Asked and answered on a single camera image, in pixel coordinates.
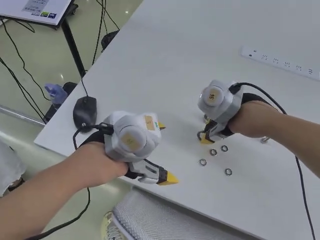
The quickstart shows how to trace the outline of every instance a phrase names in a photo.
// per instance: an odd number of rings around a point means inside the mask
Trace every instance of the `wrist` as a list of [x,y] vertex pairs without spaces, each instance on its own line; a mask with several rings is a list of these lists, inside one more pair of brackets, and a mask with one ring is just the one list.
[[286,116],[287,115],[280,112],[273,113],[267,121],[264,135],[266,137],[274,139],[274,137],[279,133],[282,122],[284,121]]
[[67,191],[76,193],[85,188],[77,166],[72,161],[64,160],[56,165],[56,171]]

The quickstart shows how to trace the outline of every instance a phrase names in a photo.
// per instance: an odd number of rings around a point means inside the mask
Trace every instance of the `hand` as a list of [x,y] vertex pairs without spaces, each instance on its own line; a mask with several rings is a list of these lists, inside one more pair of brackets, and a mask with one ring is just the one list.
[[89,142],[79,147],[62,164],[70,168],[69,172],[79,183],[80,189],[105,184],[128,171],[125,162],[113,161],[107,157],[105,146],[100,142]]
[[262,101],[250,101],[241,106],[228,126],[235,134],[239,133],[250,138],[268,137],[272,123],[280,114],[269,104]]

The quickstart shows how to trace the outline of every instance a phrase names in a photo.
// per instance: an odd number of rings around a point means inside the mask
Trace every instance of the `gray fabric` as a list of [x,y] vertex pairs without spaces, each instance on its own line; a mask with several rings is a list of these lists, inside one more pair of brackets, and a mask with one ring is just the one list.
[[136,240],[257,240],[137,188],[113,215]]

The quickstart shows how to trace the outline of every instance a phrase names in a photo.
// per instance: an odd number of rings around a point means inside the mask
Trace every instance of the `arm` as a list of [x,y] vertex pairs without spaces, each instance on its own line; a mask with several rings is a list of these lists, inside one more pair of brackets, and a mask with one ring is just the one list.
[[270,137],[293,152],[320,178],[320,125],[279,113],[258,101],[244,104],[229,124],[247,137]]
[[102,143],[87,143],[0,199],[0,240],[25,239],[41,233],[76,192],[109,182],[127,170],[124,162],[112,161],[105,155]]

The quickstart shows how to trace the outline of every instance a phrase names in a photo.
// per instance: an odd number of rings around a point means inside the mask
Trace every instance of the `tan label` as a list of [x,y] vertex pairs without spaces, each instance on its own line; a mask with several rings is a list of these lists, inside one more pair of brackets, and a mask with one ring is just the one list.
[[216,98],[219,96],[219,91],[217,89],[211,89],[210,95],[208,96],[207,102],[213,104]]
[[155,125],[154,125],[154,120],[152,119],[152,116],[145,115],[144,120],[145,120],[146,128],[148,130],[154,131]]
[[126,133],[122,138],[121,141],[127,145],[127,147],[135,152],[136,150],[138,150],[139,148],[141,148],[141,145],[139,142],[137,142],[137,140],[130,134],[130,133]]

